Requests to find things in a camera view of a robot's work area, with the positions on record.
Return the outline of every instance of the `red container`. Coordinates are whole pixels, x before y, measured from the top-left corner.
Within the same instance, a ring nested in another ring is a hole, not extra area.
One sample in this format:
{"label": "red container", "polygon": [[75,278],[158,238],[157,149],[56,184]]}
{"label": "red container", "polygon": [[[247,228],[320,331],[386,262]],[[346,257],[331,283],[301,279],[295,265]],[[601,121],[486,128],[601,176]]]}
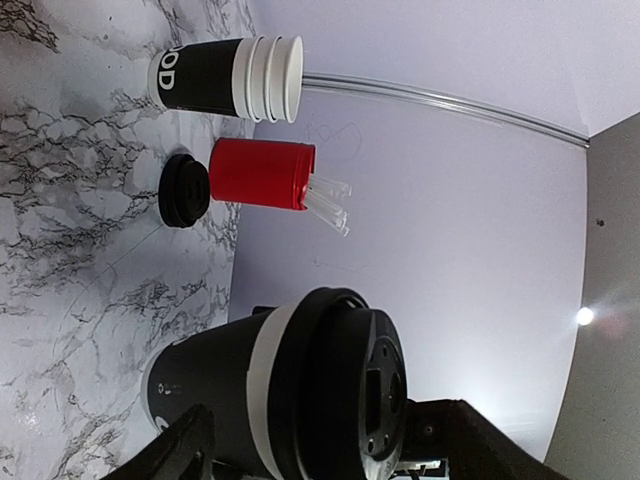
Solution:
{"label": "red container", "polygon": [[316,147],[303,143],[221,138],[209,164],[216,200],[305,210]]}

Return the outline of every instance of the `marble countertop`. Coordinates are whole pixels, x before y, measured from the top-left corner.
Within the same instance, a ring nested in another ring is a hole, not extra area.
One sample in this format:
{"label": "marble countertop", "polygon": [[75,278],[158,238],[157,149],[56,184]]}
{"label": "marble countertop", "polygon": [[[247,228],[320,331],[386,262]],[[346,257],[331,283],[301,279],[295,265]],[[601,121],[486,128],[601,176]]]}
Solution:
{"label": "marble countertop", "polygon": [[159,51],[254,34],[244,0],[0,2],[0,480],[94,479],[155,431],[149,355],[226,321],[238,208],[163,226],[162,165],[233,118],[155,107]]}

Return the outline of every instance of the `black plastic lid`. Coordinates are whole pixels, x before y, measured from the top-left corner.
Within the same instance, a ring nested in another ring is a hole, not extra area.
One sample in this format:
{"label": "black plastic lid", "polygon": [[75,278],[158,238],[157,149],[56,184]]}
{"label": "black plastic lid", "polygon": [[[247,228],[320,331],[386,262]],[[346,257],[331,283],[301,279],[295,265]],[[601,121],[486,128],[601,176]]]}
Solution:
{"label": "black plastic lid", "polygon": [[160,177],[158,202],[169,227],[192,227],[209,208],[209,173],[191,155],[169,158]]}
{"label": "black plastic lid", "polygon": [[391,319],[352,290],[310,293],[271,374],[270,440],[283,477],[387,480],[402,449],[406,398]]}

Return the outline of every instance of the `black paper cup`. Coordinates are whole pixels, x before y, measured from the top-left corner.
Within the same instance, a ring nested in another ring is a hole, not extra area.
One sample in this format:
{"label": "black paper cup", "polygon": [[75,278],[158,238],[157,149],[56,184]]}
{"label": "black paper cup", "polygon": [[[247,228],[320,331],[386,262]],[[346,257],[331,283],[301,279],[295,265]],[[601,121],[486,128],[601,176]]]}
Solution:
{"label": "black paper cup", "polygon": [[149,92],[162,107],[292,123],[302,93],[303,57],[300,37],[175,47],[151,62]]}
{"label": "black paper cup", "polygon": [[402,450],[400,339],[348,289],[321,288],[168,346],[141,394],[160,429],[204,405],[216,460],[255,477],[388,480]]}
{"label": "black paper cup", "polygon": [[246,100],[237,105],[246,98],[244,79],[251,58],[236,54],[239,50],[250,53],[256,40],[198,43],[157,55],[149,68],[151,97],[167,108],[252,118]]}

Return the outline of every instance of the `metal rail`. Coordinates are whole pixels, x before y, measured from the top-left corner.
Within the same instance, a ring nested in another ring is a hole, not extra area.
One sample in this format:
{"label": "metal rail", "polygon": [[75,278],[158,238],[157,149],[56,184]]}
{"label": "metal rail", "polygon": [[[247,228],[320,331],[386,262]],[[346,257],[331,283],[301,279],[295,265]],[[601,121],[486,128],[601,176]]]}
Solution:
{"label": "metal rail", "polygon": [[432,92],[410,85],[344,75],[306,73],[302,78],[302,86],[318,91],[418,103],[500,124],[524,128],[572,145],[577,145],[585,149],[589,148],[589,137],[559,125],[554,125],[544,120],[486,103],[475,102],[444,93]]}

